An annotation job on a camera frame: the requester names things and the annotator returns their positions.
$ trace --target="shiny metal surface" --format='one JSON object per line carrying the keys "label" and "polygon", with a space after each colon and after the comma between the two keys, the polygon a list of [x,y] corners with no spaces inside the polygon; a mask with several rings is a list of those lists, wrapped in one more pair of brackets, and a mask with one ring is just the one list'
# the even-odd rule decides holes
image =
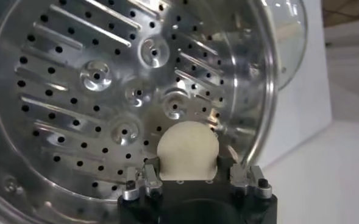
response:
{"label": "shiny metal surface", "polygon": [[152,164],[144,166],[144,177],[145,194],[150,198],[160,196],[163,193],[163,183],[157,178]]}
{"label": "shiny metal surface", "polygon": [[232,186],[232,191],[236,192],[237,190],[242,191],[244,195],[247,195],[247,189],[249,186],[249,180],[247,179],[246,171],[239,164],[234,164],[230,170],[230,184]]}
{"label": "shiny metal surface", "polygon": [[128,167],[199,121],[243,167],[277,54],[260,1],[0,1],[0,218],[116,222]]}

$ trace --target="white wall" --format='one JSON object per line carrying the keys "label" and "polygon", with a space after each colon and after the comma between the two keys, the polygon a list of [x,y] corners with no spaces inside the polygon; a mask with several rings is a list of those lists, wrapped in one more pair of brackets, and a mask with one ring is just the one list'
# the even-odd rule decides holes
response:
{"label": "white wall", "polygon": [[349,29],[359,23],[325,31],[337,43],[327,50],[333,124],[265,168],[279,223],[359,223],[359,38],[344,42]]}

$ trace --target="hole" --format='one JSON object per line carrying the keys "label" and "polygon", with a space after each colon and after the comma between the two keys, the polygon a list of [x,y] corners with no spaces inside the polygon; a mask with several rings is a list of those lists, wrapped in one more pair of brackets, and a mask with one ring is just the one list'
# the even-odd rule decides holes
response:
{"label": "hole", "polygon": [[77,103],[77,98],[71,98],[70,102],[71,102],[71,104],[76,104]]}
{"label": "hole", "polygon": [[69,33],[69,34],[74,34],[74,33],[75,33],[74,28],[69,27],[69,28],[68,28],[68,33]]}
{"label": "hole", "polygon": [[34,41],[35,41],[35,37],[30,34],[30,35],[27,36],[27,40],[29,40],[30,42],[34,42]]}
{"label": "hole", "polygon": [[50,90],[50,89],[47,89],[47,90],[45,91],[45,95],[47,95],[47,96],[52,96],[52,95],[53,95],[53,91]]}
{"label": "hole", "polygon": [[53,74],[53,73],[55,73],[56,72],[56,70],[54,69],[54,68],[52,68],[52,67],[49,67],[48,68],[48,73],[49,74]]}
{"label": "hole", "polygon": [[18,81],[16,84],[17,84],[19,87],[25,87],[25,86],[26,86],[25,81],[22,81],[22,80]]}
{"label": "hole", "polygon": [[48,117],[49,117],[50,119],[55,119],[55,118],[56,118],[56,114],[55,114],[55,113],[49,113],[49,114],[48,114]]}
{"label": "hole", "polygon": [[20,57],[20,63],[21,64],[26,64],[27,63],[27,58],[25,56]]}
{"label": "hole", "polygon": [[46,23],[48,21],[48,16],[47,15],[41,15],[40,19],[42,22]]}
{"label": "hole", "polygon": [[95,73],[95,74],[94,74],[94,79],[98,80],[98,79],[100,79],[100,78],[101,78],[101,76],[100,76],[98,73]]}
{"label": "hole", "polygon": [[28,112],[28,111],[29,111],[29,106],[28,106],[28,105],[23,105],[23,106],[21,107],[21,110],[22,110],[23,112]]}
{"label": "hole", "polygon": [[85,15],[87,18],[91,18],[91,12],[85,12],[84,15]]}
{"label": "hole", "polygon": [[35,130],[35,131],[33,131],[33,133],[32,133],[32,134],[33,134],[33,136],[34,136],[34,137],[37,137],[37,136],[39,136],[39,135],[40,135],[40,132],[38,132],[37,130]]}
{"label": "hole", "polygon": [[65,138],[64,138],[64,137],[58,137],[58,138],[57,138],[57,141],[60,142],[60,143],[62,143],[62,142],[65,141]]}
{"label": "hole", "polygon": [[57,46],[57,47],[55,48],[55,50],[56,50],[57,53],[63,52],[63,48],[60,47],[60,46]]}
{"label": "hole", "polygon": [[97,39],[93,39],[93,45],[99,45],[99,40],[97,40]]}
{"label": "hole", "polygon": [[59,162],[61,160],[61,158],[59,156],[54,156],[53,157],[53,161],[55,162]]}
{"label": "hole", "polygon": [[156,51],[156,50],[152,50],[152,51],[151,51],[151,54],[152,54],[153,56],[156,56],[156,55],[157,55],[157,51]]}

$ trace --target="screw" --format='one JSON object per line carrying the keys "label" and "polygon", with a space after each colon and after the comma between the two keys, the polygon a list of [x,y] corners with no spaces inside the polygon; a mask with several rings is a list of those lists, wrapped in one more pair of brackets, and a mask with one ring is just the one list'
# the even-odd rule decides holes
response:
{"label": "screw", "polygon": [[16,179],[14,179],[12,177],[9,177],[5,180],[4,189],[6,192],[13,193],[13,194],[21,194],[23,191],[23,188],[18,185],[18,183],[16,182]]}
{"label": "screw", "polygon": [[264,178],[260,178],[258,179],[258,187],[260,188],[267,188],[269,186],[269,181],[264,179]]}

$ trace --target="stainless steel basket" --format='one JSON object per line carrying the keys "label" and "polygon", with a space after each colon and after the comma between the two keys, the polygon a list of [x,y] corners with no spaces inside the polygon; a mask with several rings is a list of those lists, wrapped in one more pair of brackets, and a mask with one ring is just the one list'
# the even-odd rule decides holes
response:
{"label": "stainless steel basket", "polygon": [[115,222],[125,169],[177,122],[220,156],[265,140],[278,57],[262,1],[0,1],[0,219]]}

